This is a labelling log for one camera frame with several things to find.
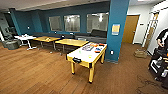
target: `wooden floor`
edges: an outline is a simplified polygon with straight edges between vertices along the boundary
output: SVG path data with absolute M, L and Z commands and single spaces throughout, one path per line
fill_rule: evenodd
M 119 64 L 99 60 L 89 84 L 89 69 L 76 65 L 72 75 L 65 54 L 27 46 L 8 50 L 0 43 L 0 94 L 168 94 L 147 69 L 150 56 L 133 56 L 138 48 L 122 43 Z

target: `door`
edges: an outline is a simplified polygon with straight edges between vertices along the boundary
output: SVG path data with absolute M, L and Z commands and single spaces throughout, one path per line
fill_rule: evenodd
M 133 42 L 138 19 L 139 15 L 127 15 L 122 42 Z
M 157 22 L 158 22 L 158 20 L 157 20 L 158 14 L 159 13 L 155 13 L 154 17 L 153 17 L 153 20 L 149 21 L 148 30 L 147 30 L 147 33 L 145 35 L 145 40 L 144 40 L 145 41 L 145 45 L 144 45 L 145 50 L 147 50 L 147 48 L 149 46 L 149 43 L 150 43 L 150 40 L 151 40 L 151 38 L 153 36 L 153 33 L 156 29 Z

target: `white table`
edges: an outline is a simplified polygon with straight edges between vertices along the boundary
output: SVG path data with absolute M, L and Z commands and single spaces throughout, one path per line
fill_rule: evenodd
M 89 68 L 90 69 L 89 83 L 92 83 L 95 64 L 101 56 L 102 56 L 101 63 L 104 62 L 104 55 L 105 50 L 107 48 L 107 44 L 104 44 L 104 46 L 94 47 L 91 51 L 85 51 L 82 49 L 83 47 L 67 54 L 67 60 L 71 62 L 72 74 L 75 74 L 75 64 L 79 64 L 81 66 Z M 101 51 L 99 53 L 95 53 L 96 48 L 101 49 Z
M 27 50 L 30 50 L 30 49 L 34 49 L 34 48 L 37 48 L 37 47 L 31 47 L 31 44 L 30 44 L 30 39 L 34 39 L 34 38 L 36 38 L 36 37 L 33 37 L 33 36 L 29 36 L 29 35 L 22 35 L 22 36 L 14 36 L 15 38 L 17 38 L 17 39 L 19 39 L 19 40 L 21 40 L 21 42 L 22 42 L 22 44 L 20 45 L 20 46 L 22 46 L 22 45 L 27 45 L 27 44 L 24 44 L 23 43 L 23 40 L 27 40 L 27 43 L 28 43 L 28 46 L 29 46 L 29 48 L 27 48 Z

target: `cardboard box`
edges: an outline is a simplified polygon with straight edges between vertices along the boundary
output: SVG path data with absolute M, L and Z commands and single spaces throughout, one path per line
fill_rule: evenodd
M 139 58 L 146 58 L 147 53 L 145 51 L 135 51 L 134 56 Z

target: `poster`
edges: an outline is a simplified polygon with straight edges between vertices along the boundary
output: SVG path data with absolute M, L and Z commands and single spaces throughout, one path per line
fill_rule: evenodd
M 120 24 L 113 24 L 112 35 L 118 35 L 120 31 Z

